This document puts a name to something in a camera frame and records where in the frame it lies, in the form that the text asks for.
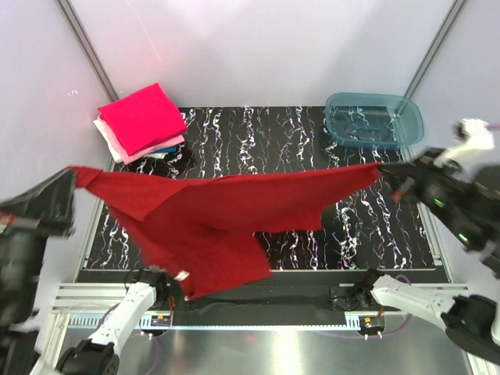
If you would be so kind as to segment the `dark red t-shirt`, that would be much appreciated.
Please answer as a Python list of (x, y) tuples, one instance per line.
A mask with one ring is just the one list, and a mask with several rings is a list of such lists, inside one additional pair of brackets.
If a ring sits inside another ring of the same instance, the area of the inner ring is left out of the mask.
[(171, 179), (75, 168), (140, 249), (190, 299), (270, 275), (255, 233), (319, 230), (326, 207), (373, 184), (375, 163), (298, 173)]

